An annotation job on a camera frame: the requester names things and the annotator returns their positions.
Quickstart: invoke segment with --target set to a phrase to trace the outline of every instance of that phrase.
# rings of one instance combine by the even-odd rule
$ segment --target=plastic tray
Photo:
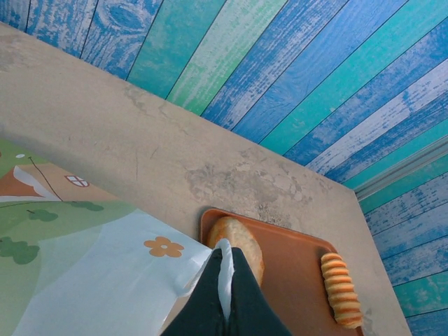
[[[203,244],[213,224],[224,216],[238,219],[255,235],[265,262],[261,290],[293,335],[363,336],[361,328],[338,325],[327,301],[320,259],[326,252],[336,252],[333,245],[220,209],[208,209],[202,214],[199,240]]]

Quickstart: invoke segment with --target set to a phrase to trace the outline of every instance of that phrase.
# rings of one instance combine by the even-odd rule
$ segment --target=twisted pastry
[[[363,324],[361,304],[351,282],[347,264],[337,253],[326,253],[321,258],[322,275],[328,301],[335,313],[335,320],[345,328],[354,329]]]

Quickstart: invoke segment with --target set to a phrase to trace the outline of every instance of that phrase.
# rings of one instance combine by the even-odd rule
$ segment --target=bread roll
[[[347,264],[339,254],[327,253],[321,258],[321,270],[336,322],[345,328],[360,327],[363,324],[363,313]]]
[[[210,230],[207,246],[213,249],[222,238],[227,238],[232,247],[239,247],[243,251],[258,285],[261,286],[265,264],[260,245],[252,232],[239,220],[229,216],[222,217]]]

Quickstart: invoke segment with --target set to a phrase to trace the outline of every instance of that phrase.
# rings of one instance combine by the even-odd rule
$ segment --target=orange flower print
[[[144,246],[149,247],[149,253],[155,257],[169,256],[179,258],[182,256],[183,246],[177,243],[171,243],[171,240],[165,237],[157,237],[155,240],[147,240],[143,243]]]

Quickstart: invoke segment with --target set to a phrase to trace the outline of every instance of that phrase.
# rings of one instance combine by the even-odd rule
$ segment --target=green plank
[[[446,0],[409,0],[260,144],[278,154],[286,153],[447,15]]]
[[[359,202],[363,213],[380,207],[439,175],[448,172],[448,155],[422,167]]]
[[[399,147],[397,150],[383,157],[380,161],[372,164],[370,167],[364,169],[361,173],[353,176],[343,184],[348,188],[355,189],[364,182],[369,181],[376,175],[391,168],[393,165],[396,165],[400,161],[408,158],[412,154],[431,145],[433,142],[441,139],[442,137],[445,137],[447,134],[448,119],[427,130],[423,134],[420,134],[418,137],[413,138],[413,140],[406,143],[404,146]]]
[[[393,289],[406,317],[448,308],[448,271]]]
[[[127,80],[167,98],[223,4],[164,0]]]
[[[200,114],[286,0],[228,0],[167,100]]]

